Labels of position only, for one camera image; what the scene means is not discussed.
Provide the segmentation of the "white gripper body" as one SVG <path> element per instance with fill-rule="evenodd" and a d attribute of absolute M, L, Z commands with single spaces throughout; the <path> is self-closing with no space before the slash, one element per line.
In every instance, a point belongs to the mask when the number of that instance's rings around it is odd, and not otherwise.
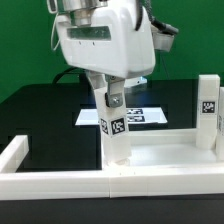
<path fill-rule="evenodd" d="M 66 15 L 57 17 L 56 28 L 66 62 L 124 79 L 150 74 L 155 53 L 146 11 L 138 31 L 128 7 L 98 8 L 90 27 L 72 26 Z"/>

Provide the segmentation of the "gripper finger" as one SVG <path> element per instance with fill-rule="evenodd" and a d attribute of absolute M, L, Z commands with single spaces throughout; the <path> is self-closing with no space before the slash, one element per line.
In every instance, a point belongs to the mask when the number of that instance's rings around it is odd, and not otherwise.
<path fill-rule="evenodd" d="M 121 107 L 124 103 L 125 80 L 116 76 L 106 75 L 107 91 L 105 93 L 106 105 L 110 108 Z"/>

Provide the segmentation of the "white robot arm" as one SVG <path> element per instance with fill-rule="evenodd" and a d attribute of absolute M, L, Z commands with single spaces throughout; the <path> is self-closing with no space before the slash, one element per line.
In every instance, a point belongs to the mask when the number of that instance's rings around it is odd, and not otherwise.
<path fill-rule="evenodd" d="M 106 104 L 124 102 L 124 81 L 153 72 L 155 51 L 168 51 L 178 29 L 157 20 L 141 0 L 46 0 L 66 62 L 105 77 Z"/>

